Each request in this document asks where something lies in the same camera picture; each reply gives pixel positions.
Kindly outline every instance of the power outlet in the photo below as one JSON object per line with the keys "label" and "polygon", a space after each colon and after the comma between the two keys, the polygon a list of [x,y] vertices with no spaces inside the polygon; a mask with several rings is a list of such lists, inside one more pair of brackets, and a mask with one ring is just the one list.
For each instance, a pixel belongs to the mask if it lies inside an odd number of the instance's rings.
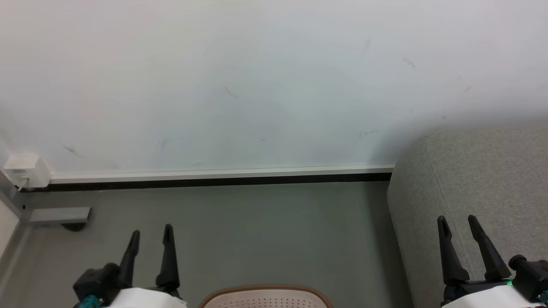
{"label": "power outlet", "polygon": [[25,187],[46,187],[52,178],[52,172],[38,155],[11,155],[4,165],[4,174],[13,183]]}

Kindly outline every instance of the sofa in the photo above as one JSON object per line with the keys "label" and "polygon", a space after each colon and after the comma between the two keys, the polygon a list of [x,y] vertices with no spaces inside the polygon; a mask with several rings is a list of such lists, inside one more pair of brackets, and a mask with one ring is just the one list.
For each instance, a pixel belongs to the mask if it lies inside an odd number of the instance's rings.
{"label": "sofa", "polygon": [[548,259],[548,125],[435,132],[399,159],[387,193],[416,308],[443,300],[436,219],[444,215],[471,280],[483,280],[473,214],[506,263]]}

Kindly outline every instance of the caster wheel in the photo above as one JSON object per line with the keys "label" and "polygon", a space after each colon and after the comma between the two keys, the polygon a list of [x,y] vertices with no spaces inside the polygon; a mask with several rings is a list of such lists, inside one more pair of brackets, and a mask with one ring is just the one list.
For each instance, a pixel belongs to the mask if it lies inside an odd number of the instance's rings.
{"label": "caster wheel", "polygon": [[72,232],[82,231],[87,223],[61,224],[65,229]]}

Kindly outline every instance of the gray floor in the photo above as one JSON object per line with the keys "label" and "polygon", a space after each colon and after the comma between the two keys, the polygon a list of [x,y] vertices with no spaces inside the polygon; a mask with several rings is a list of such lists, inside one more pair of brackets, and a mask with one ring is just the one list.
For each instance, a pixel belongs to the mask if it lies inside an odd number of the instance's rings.
{"label": "gray floor", "polygon": [[163,227],[174,227],[181,296],[195,308],[221,288],[304,284],[334,307],[412,307],[386,207],[387,182],[34,193],[41,207],[91,206],[82,232],[30,234],[2,308],[72,307],[88,268],[119,263],[141,231],[134,285],[159,273]]}

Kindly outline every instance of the white cable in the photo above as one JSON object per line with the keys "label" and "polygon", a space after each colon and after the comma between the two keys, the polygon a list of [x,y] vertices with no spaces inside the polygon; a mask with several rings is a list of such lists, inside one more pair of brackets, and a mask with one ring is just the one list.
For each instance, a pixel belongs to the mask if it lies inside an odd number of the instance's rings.
{"label": "white cable", "polygon": [[23,188],[25,188],[25,186],[28,185],[29,181],[30,180],[28,178],[24,178],[23,181],[21,181],[21,184],[19,184],[19,188],[17,190],[21,191]]}

